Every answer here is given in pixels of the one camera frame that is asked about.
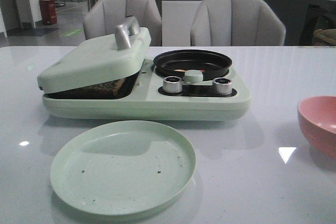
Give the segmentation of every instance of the gray chair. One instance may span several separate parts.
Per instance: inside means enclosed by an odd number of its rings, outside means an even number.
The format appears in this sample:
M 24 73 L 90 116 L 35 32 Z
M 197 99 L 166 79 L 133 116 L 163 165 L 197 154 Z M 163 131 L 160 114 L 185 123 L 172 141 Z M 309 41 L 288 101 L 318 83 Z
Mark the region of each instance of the gray chair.
M 286 28 L 263 0 L 203 0 L 192 46 L 283 46 Z
M 116 25 L 135 16 L 140 27 L 147 27 L 151 46 L 160 46 L 162 18 L 155 0 L 98 0 L 83 22 L 86 39 L 114 34 Z

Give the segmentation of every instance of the pink bowl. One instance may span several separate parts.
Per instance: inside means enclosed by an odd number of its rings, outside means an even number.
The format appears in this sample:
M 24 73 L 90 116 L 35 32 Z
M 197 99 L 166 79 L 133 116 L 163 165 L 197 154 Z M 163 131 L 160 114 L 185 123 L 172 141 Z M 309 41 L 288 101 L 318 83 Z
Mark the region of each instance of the pink bowl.
M 336 97 L 302 100 L 298 105 L 298 119 L 308 142 L 320 152 L 336 158 Z

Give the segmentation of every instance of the silver knob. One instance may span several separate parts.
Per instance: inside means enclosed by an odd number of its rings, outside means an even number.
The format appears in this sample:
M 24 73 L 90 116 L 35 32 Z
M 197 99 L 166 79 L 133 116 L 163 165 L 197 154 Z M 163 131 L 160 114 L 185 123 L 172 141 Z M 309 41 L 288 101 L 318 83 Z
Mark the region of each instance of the silver knob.
M 212 81 L 213 92 L 215 94 L 228 95 L 232 93 L 232 82 L 222 77 Z
M 167 76 L 163 79 L 164 92 L 177 94 L 182 92 L 182 79 L 178 76 Z

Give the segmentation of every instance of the red trash can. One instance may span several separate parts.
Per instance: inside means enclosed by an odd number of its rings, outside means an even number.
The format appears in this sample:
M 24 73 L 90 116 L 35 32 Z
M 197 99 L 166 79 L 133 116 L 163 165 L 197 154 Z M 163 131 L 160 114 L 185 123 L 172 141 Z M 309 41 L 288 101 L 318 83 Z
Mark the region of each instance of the red trash can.
M 39 0 L 42 22 L 44 25 L 52 25 L 57 22 L 55 1 Z

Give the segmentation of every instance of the appliance lid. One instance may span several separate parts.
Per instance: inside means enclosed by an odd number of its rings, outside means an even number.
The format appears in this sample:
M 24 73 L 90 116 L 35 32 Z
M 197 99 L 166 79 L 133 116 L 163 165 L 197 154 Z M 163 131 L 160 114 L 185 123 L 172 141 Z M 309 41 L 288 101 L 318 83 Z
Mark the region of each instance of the appliance lid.
M 137 73 L 151 41 L 147 28 L 141 27 L 139 31 L 129 36 L 130 48 L 121 50 L 117 46 L 120 39 L 116 40 L 115 34 L 82 42 L 44 70 L 37 77 L 38 86 L 48 94 L 118 80 Z

